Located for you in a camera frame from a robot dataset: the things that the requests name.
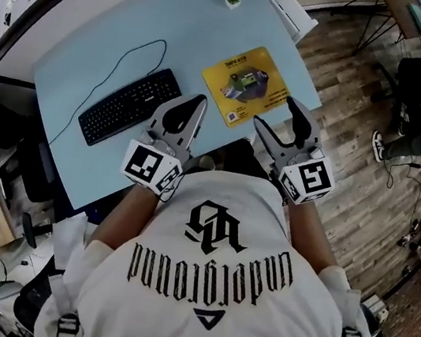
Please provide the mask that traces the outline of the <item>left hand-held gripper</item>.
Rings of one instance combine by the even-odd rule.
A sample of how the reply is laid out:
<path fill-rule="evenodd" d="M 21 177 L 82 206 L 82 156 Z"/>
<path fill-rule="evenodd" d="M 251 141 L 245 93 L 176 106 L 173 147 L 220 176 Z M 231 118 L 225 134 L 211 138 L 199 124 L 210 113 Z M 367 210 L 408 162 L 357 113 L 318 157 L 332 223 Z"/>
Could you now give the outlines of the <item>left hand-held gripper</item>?
<path fill-rule="evenodd" d="M 207 97 L 179 96 L 160 105 L 138 139 L 130 140 L 121 173 L 158 197 L 170 191 L 191 158 Z"/>

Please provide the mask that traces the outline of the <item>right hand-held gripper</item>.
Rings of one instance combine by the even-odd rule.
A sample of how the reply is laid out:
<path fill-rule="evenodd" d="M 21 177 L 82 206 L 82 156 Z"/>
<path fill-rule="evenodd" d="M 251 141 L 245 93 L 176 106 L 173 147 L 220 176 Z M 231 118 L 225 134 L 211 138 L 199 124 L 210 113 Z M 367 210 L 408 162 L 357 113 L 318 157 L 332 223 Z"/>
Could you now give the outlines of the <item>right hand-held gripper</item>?
<path fill-rule="evenodd" d="M 266 121 L 258 115 L 253 125 L 271 158 L 276 182 L 294 204 L 318 200 L 335 186 L 330 158 L 323 153 L 320 127 L 306 105 L 287 97 L 292 115 L 292 143 L 281 141 Z"/>

